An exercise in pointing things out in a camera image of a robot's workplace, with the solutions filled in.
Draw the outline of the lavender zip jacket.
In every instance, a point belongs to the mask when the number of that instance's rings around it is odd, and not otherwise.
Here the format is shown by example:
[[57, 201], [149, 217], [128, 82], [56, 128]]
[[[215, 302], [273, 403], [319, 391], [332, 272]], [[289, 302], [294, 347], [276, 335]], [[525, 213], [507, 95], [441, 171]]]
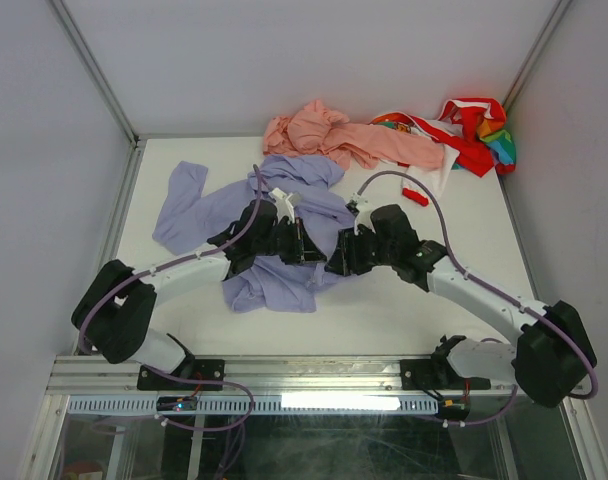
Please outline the lavender zip jacket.
[[[324, 156], [270, 155], [260, 171], [270, 187], [300, 195], [296, 215], [315, 245], [331, 256], [338, 232], [353, 225], [353, 216], [343, 198], [330, 191], [342, 180], [344, 170]], [[205, 166], [188, 162], [181, 162], [171, 173], [152, 238], [174, 255], [189, 253], [205, 244], [239, 219], [255, 198], [254, 173], [204, 196], [207, 173]], [[291, 266], [270, 256], [257, 258], [250, 269], [225, 281], [222, 288], [226, 304], [236, 313], [259, 308], [313, 313], [315, 295], [345, 280], [325, 271], [321, 264]]]

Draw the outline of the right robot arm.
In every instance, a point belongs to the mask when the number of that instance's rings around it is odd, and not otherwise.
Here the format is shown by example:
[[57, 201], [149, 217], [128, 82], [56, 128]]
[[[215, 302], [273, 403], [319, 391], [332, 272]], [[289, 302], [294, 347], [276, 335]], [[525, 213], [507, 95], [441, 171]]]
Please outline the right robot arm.
[[453, 302], [505, 338], [486, 344], [465, 336], [441, 340], [432, 378], [453, 387], [464, 378], [516, 384], [536, 404], [558, 406], [595, 378], [597, 358], [579, 312], [569, 303], [546, 305], [511, 295], [461, 265], [447, 242], [422, 240], [397, 205], [376, 209], [352, 200], [352, 227], [338, 235], [326, 271], [343, 277], [391, 268], [398, 278]]

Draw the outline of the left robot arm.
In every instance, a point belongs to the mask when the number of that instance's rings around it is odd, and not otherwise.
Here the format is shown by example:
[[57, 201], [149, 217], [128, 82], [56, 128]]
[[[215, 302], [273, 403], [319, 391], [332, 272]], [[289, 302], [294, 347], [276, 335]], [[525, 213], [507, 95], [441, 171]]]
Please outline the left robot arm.
[[79, 343], [110, 364], [134, 361], [158, 370], [172, 388], [193, 377], [193, 354], [150, 325], [160, 305], [247, 271], [260, 257], [285, 265], [315, 265], [327, 257], [285, 201], [253, 200], [240, 218], [196, 252], [136, 270], [111, 260], [97, 273], [72, 313]]

